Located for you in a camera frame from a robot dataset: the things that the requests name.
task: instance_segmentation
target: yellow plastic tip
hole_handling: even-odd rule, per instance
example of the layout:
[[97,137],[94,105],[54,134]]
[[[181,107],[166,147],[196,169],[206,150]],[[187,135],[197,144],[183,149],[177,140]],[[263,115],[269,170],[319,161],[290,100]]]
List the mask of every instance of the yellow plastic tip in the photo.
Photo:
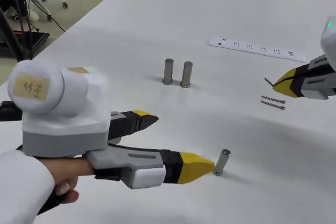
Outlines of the yellow plastic tip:
[[178,184],[186,184],[211,173],[215,163],[193,153],[180,152],[183,166]]
[[275,91],[281,93],[281,94],[287,95],[288,97],[297,98],[298,96],[296,94],[294,94],[294,92],[290,89],[290,85],[291,85],[293,80],[291,79],[291,80],[286,80],[286,81],[281,82],[285,78],[293,77],[295,72],[296,72],[296,68],[293,68],[293,69],[289,70],[287,73],[285,73],[284,76],[282,76],[275,83],[273,89]]
[[143,116],[143,115],[152,115],[152,114],[150,114],[150,113],[148,113],[148,112],[144,112],[144,111],[142,111],[142,110],[133,110],[132,112],[135,113],[135,114],[138,114],[139,116]]

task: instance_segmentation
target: chair wheel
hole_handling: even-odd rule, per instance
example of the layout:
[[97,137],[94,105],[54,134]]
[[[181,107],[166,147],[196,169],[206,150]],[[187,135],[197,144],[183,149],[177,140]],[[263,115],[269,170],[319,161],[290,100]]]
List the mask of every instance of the chair wheel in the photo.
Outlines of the chair wheel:
[[16,22],[20,22],[20,17],[18,15],[13,16],[13,20]]

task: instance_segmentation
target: white sleeve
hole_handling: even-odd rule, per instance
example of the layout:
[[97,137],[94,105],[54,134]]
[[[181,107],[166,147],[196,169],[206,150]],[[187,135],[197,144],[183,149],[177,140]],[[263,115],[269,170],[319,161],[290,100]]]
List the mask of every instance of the white sleeve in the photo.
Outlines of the white sleeve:
[[32,224],[55,182],[48,169],[21,151],[0,155],[0,224]]

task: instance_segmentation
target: metal peg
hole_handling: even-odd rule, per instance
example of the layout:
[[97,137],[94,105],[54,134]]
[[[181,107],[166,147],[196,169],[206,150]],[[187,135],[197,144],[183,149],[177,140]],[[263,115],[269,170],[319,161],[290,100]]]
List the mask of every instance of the metal peg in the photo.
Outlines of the metal peg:
[[165,85],[171,85],[173,83],[173,59],[166,59],[164,63],[164,77],[162,83]]
[[273,103],[269,103],[269,102],[265,102],[265,101],[261,101],[261,103],[272,106],[272,107],[277,108],[277,109],[285,110],[284,106],[278,106],[278,105],[275,105]]
[[272,98],[272,97],[268,97],[266,95],[262,95],[261,97],[266,99],[266,100],[273,101],[273,102],[278,102],[278,103],[282,103],[282,104],[286,103],[286,101],[284,101],[284,100],[278,100],[278,99],[275,99],[275,98]]
[[192,69],[193,69],[193,63],[190,61],[186,61],[184,63],[182,81],[180,83],[180,86],[182,88],[186,89],[190,87],[190,78]]
[[223,149],[219,155],[219,159],[215,165],[214,174],[220,176],[224,172],[224,167],[231,156],[231,151]]

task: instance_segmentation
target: paper label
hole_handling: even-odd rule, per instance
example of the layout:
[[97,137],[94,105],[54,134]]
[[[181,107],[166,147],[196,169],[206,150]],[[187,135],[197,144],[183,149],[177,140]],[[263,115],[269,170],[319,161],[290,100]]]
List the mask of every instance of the paper label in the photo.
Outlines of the paper label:
[[13,95],[45,101],[49,90],[49,79],[20,72],[15,78]]
[[84,67],[71,67],[68,68],[72,72],[76,73],[90,73],[88,70],[86,70]]

